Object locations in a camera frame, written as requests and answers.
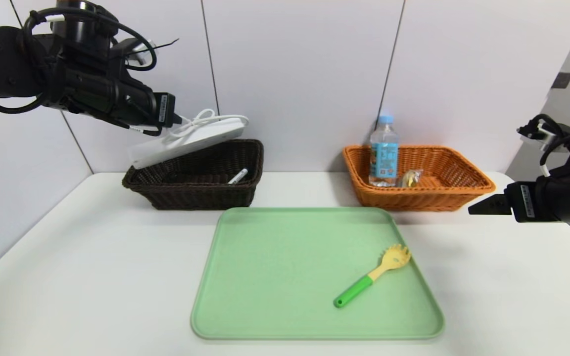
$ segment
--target white table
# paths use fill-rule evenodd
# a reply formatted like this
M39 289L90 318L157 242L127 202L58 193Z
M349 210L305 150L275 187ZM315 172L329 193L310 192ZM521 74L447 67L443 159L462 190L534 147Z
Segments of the white table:
M511 180L488 174L498 191ZM0 356L570 355L570 227L393 214L446 317L410 342L212 342L190 311L221 212L84 181L0 260ZM266 173L254 207L357 206L347 174Z

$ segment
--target yellow spoon head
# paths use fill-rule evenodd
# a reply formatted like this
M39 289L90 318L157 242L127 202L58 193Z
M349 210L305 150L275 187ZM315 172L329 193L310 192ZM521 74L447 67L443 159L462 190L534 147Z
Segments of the yellow spoon head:
M396 269L405 266L409 261L410 252L408 248L402 245L393 245L382 256L380 267L386 270Z

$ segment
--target power strip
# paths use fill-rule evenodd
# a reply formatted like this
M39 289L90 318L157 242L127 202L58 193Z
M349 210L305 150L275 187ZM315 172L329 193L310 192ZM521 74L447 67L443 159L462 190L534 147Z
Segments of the power strip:
M215 121L176 140L163 137L132 146L129 148L129 158L134 168L142 169L235 139L243 133L245 127L244 121L238 117Z

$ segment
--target green handle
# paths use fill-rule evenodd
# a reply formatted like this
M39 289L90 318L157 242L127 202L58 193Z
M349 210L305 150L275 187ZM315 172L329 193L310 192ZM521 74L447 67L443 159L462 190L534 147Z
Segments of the green handle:
M360 278L353 286L350 286L349 289L344 291L341 295L339 295L334 301L333 305L336 308L342 308L349 304L353 298L355 298L360 292L364 291L368 286L373 284L373 280L368 275Z

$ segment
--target plastic water bottle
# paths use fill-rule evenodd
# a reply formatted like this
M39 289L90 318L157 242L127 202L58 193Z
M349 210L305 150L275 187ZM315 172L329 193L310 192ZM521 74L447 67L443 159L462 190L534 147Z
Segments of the plastic water bottle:
M370 185L376 187L395 186L399 140L399 135L393 130L393 117L380 116L378 128L371 134Z

